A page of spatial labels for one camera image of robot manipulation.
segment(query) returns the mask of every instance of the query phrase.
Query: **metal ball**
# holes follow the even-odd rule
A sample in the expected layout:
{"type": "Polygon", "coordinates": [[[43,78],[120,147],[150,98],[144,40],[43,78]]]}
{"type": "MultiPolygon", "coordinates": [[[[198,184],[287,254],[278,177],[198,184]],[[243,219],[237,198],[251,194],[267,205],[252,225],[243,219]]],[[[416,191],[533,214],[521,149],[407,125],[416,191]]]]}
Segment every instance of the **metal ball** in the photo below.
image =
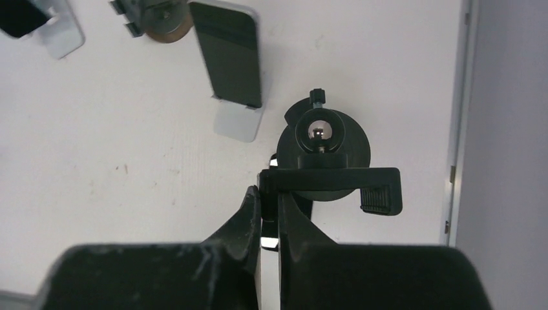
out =
{"type": "Polygon", "coordinates": [[[328,140],[333,136],[331,124],[327,121],[314,121],[308,126],[308,137],[311,140],[328,140]]]}

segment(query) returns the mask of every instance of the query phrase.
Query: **metal stand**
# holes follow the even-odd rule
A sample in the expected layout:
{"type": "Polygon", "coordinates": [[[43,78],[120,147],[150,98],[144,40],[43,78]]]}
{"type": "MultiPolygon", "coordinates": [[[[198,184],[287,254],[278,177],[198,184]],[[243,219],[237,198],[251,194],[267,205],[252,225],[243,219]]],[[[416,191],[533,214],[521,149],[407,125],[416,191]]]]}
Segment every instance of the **metal stand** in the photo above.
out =
{"type": "Polygon", "coordinates": [[[213,131],[220,136],[229,137],[241,142],[253,142],[257,135],[265,106],[250,108],[240,103],[219,100],[219,108],[215,115],[213,131]]]}
{"type": "Polygon", "coordinates": [[[84,35],[67,0],[34,0],[50,19],[36,31],[48,53],[61,59],[84,44],[84,35]]]}

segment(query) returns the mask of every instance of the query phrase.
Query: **black screw knob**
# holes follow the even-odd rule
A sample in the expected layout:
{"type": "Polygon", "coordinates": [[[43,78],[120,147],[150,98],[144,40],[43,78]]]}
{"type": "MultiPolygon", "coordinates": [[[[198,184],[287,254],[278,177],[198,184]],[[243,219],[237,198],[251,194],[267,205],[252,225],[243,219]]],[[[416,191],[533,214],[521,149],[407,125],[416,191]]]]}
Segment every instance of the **black screw knob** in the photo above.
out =
{"type": "Polygon", "coordinates": [[[310,104],[315,108],[321,108],[325,103],[325,90],[315,88],[310,91],[310,104]]]}

